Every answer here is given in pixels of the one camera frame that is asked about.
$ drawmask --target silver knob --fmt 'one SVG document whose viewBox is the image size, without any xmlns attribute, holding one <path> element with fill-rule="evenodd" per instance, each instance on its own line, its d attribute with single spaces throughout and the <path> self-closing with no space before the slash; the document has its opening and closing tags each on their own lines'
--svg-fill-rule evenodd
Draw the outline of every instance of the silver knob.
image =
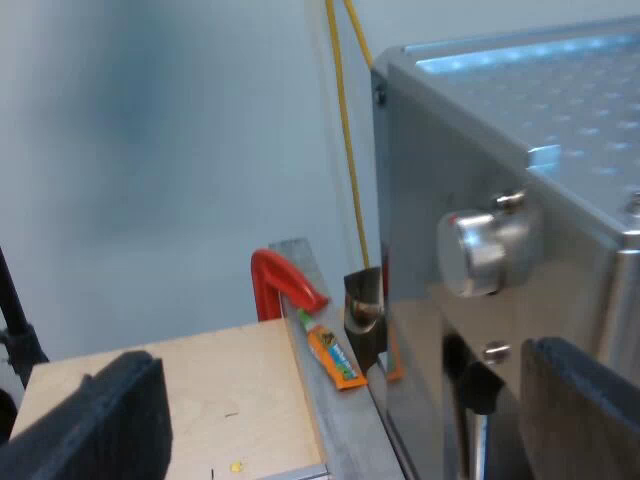
<svg viewBox="0 0 640 480">
<path fill-rule="evenodd" d="M 438 262 L 446 286 L 460 297 L 500 288 L 506 252 L 496 235 L 495 217 L 467 210 L 448 213 L 438 224 Z"/>
</svg>

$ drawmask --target bolt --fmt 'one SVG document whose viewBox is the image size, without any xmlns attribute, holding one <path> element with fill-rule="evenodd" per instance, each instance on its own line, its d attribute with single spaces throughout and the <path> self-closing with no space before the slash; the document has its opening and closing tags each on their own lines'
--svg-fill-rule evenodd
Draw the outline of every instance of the bolt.
<svg viewBox="0 0 640 480">
<path fill-rule="evenodd" d="M 493 208 L 503 212 L 513 213 L 524 204 L 525 197 L 526 194 L 524 190 L 511 190 L 501 193 L 493 198 Z"/>
<path fill-rule="evenodd" d="M 373 101 L 379 106 L 383 106 L 387 102 L 387 94 L 382 87 L 377 87 L 373 91 Z"/>
<path fill-rule="evenodd" d="M 482 351 L 482 358 L 485 363 L 489 365 L 500 365 L 511 353 L 511 345 L 507 342 L 493 341 L 487 343 L 487 346 Z"/>
</svg>

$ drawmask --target cable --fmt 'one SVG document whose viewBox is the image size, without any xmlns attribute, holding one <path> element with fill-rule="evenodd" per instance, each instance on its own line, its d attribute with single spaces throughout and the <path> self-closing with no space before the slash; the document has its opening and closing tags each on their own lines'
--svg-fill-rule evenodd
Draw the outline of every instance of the cable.
<svg viewBox="0 0 640 480">
<path fill-rule="evenodd" d="M 358 190 L 358 179 L 356 177 L 356 166 L 353 161 L 353 146 L 351 145 L 351 130 L 349 128 L 349 113 L 347 112 L 347 99 L 344 93 L 344 78 L 342 73 L 342 53 L 340 52 L 340 37 L 336 25 L 336 12 L 333 8 L 333 0 L 325 0 L 327 6 L 327 19 L 329 20 L 329 32 L 331 34 L 331 48 L 333 50 L 333 61 L 336 67 L 336 85 L 338 87 L 338 103 L 340 104 L 340 119 L 342 121 L 342 134 L 344 135 L 344 148 L 347 151 L 347 165 L 349 166 L 349 176 L 351 178 L 351 194 L 353 195 L 353 209 L 356 214 L 356 225 L 358 227 L 358 237 L 360 239 L 360 250 L 362 251 L 362 261 L 364 268 L 369 268 L 369 252 L 367 251 L 367 239 L 364 233 L 362 222 L 362 211 L 360 209 L 360 191 Z"/>
<path fill-rule="evenodd" d="M 356 12 L 356 9 L 353 6 L 353 2 L 351 2 L 351 0 L 344 0 L 344 6 L 347 8 L 349 18 L 351 19 L 351 25 L 353 25 L 353 29 L 356 32 L 356 37 L 358 37 L 358 43 L 360 44 L 360 50 L 362 51 L 364 61 L 367 62 L 367 67 L 369 67 L 369 70 L 371 70 L 371 67 L 373 67 L 373 57 L 371 56 L 371 52 L 369 51 L 369 47 L 367 46 L 367 39 L 364 37 L 362 25 L 360 25 L 360 20 L 358 20 L 358 13 Z"/>
</svg>

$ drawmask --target metal enclosure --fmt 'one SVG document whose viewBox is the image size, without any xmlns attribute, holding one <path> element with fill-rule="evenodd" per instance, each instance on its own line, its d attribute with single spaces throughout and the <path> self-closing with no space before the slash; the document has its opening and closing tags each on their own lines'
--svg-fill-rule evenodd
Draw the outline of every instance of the metal enclosure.
<svg viewBox="0 0 640 480">
<path fill-rule="evenodd" d="M 524 340 L 563 337 L 640 385 L 640 19 L 392 48 L 372 82 L 393 436 L 416 478 L 527 478 Z M 492 295 L 443 281 L 438 223 L 469 209 L 497 219 Z M 489 416 L 452 398 L 452 338 L 468 362 L 510 347 Z"/>
</svg>

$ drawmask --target orange packet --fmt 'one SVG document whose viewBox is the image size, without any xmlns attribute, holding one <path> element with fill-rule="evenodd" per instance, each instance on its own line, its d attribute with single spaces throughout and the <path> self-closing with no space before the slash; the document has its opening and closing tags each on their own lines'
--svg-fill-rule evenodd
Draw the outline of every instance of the orange packet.
<svg viewBox="0 0 640 480">
<path fill-rule="evenodd" d="M 302 309 L 298 310 L 298 317 L 307 331 L 313 356 L 324 365 L 338 390 L 367 385 L 367 379 L 359 368 L 353 367 L 331 330 L 317 323 Z"/>
</svg>

